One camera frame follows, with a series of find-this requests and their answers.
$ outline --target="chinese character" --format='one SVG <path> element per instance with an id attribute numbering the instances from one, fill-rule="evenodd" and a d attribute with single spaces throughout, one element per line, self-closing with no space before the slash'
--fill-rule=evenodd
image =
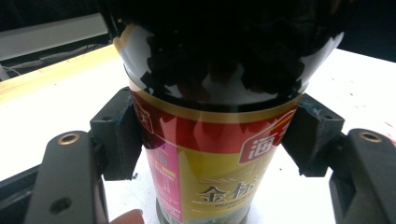
<path id="1" fill-rule="evenodd" d="M 254 184 L 246 185 L 243 182 L 238 183 L 236 189 L 233 191 L 233 198 L 237 199 L 239 196 L 247 194 L 253 187 Z"/>
<path id="2" fill-rule="evenodd" d="M 275 135 L 276 133 L 269 137 L 264 137 L 259 140 L 255 140 L 248 154 L 248 158 L 251 160 L 253 157 L 257 157 L 260 156 L 261 154 L 268 152 L 273 145 Z"/>
<path id="3" fill-rule="evenodd" d="M 215 203 L 225 201 L 224 197 L 227 194 L 227 191 L 221 191 L 215 186 L 210 186 L 209 189 L 200 193 L 199 195 L 204 199 L 205 202 Z"/>

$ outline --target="wooden edge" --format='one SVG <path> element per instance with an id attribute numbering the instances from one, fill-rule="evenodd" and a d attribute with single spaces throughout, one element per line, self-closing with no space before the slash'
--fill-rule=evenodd
<path id="1" fill-rule="evenodd" d="M 120 57 L 113 45 L 0 82 L 0 105 Z"/>

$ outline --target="pink label section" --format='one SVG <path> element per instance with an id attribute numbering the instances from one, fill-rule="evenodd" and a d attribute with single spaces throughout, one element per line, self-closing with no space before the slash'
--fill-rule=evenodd
<path id="1" fill-rule="evenodd" d="M 164 143 L 157 149 L 146 150 L 148 164 L 162 208 L 182 221 L 177 148 Z"/>

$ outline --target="wire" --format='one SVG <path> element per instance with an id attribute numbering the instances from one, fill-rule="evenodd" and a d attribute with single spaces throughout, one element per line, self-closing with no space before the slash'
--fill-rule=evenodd
<path id="1" fill-rule="evenodd" d="M 5 67 L 5 66 L 3 66 L 3 65 L 0 65 L 0 67 L 2 67 L 2 68 L 4 68 L 4 69 L 7 69 L 8 71 L 14 72 L 14 73 L 18 74 L 18 76 L 21 76 L 21 73 L 19 73 L 19 72 L 18 72 L 17 70 L 15 70 L 15 69 L 12 69 L 12 68 L 10 68 L 10 67 Z"/>

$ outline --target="bottle base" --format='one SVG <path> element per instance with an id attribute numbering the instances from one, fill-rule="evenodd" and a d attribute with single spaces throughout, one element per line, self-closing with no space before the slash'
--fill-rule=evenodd
<path id="1" fill-rule="evenodd" d="M 158 199 L 156 201 L 156 209 L 157 209 L 157 217 L 160 220 L 160 223 L 161 224 L 170 224 L 166 220 L 165 216 L 163 215 L 163 212 L 161 211 L 161 207 L 160 207 L 160 204 L 158 203 Z M 247 211 L 247 214 L 244 216 L 244 218 L 242 219 L 242 221 L 239 224 L 246 224 L 247 221 L 248 221 L 248 211 Z"/>

